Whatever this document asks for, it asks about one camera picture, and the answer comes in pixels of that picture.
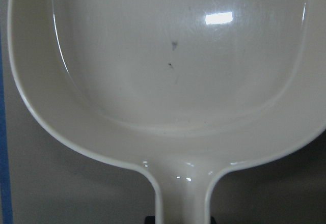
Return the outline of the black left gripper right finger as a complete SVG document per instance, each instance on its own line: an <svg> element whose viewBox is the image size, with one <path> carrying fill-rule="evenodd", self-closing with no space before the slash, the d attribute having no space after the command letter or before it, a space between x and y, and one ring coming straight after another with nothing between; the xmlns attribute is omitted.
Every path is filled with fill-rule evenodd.
<svg viewBox="0 0 326 224"><path fill-rule="evenodd" d="M210 224L217 224L217 222L213 216L210 217Z"/></svg>

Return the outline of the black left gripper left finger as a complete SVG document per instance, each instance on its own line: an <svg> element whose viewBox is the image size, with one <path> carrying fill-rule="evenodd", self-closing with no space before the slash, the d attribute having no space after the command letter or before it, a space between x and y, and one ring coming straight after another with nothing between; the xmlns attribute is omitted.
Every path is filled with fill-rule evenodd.
<svg viewBox="0 0 326 224"><path fill-rule="evenodd" d="M155 216L146 216L144 224L155 224Z"/></svg>

